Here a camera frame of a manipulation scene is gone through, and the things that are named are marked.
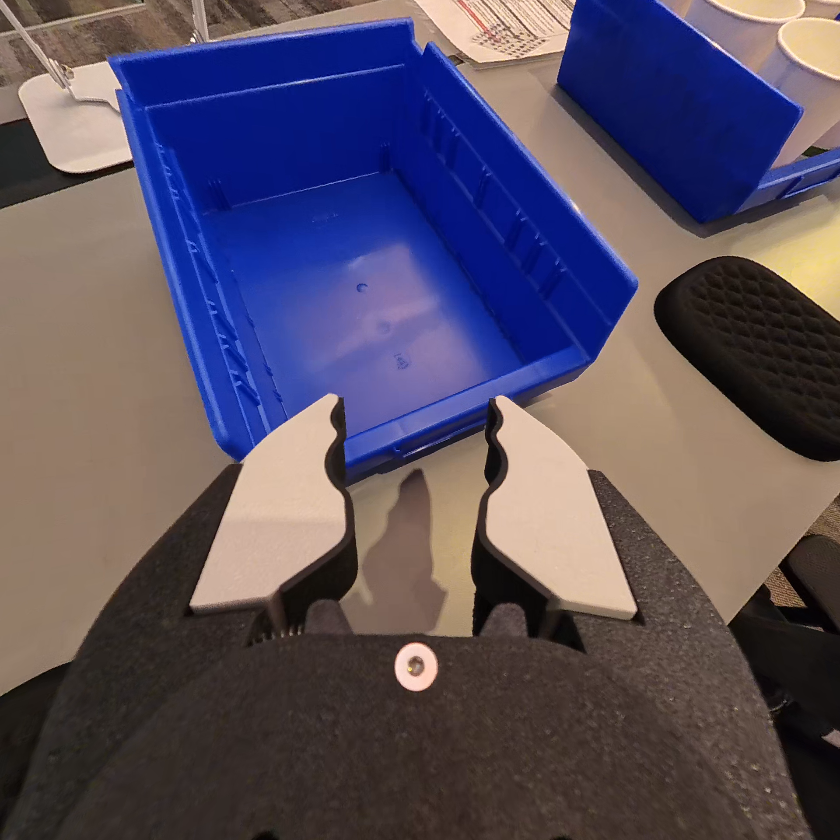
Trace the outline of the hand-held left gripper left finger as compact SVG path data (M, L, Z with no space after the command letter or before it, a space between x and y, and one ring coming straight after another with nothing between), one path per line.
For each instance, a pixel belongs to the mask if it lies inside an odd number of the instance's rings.
M355 582L354 510L345 486L342 397L327 394L269 433L241 461L196 583L196 615L256 609L277 634Z

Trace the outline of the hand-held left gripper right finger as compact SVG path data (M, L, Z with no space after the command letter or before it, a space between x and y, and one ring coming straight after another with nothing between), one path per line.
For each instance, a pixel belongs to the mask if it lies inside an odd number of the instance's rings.
M515 604L531 637L551 609L618 621L637 603L583 459L512 399L490 399L477 516L477 632Z

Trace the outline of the blue plastic bin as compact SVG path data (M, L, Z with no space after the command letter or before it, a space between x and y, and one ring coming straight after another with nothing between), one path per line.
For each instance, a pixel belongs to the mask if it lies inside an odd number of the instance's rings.
M838 180L838 149L772 168L802 105L660 2L577 2L557 83L699 223Z
M637 279L409 17L114 56L217 445L332 393L352 480L602 351Z

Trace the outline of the black wrist rest pad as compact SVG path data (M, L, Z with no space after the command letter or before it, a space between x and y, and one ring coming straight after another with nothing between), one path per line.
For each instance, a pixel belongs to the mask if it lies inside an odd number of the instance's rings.
M657 295L666 339L790 451L839 460L839 321L751 259L705 260Z

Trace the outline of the white stand base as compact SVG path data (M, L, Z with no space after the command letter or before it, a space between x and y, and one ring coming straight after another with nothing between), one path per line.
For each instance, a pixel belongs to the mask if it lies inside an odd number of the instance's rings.
M70 91L47 74L26 80L17 91L47 161L71 175L131 163L117 101L120 85L109 63L73 72Z

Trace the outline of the laminated paper sheet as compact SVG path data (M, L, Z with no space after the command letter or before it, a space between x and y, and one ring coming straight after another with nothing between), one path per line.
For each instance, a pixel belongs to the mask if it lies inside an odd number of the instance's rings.
M462 57L477 66L563 53L574 1L417 1Z

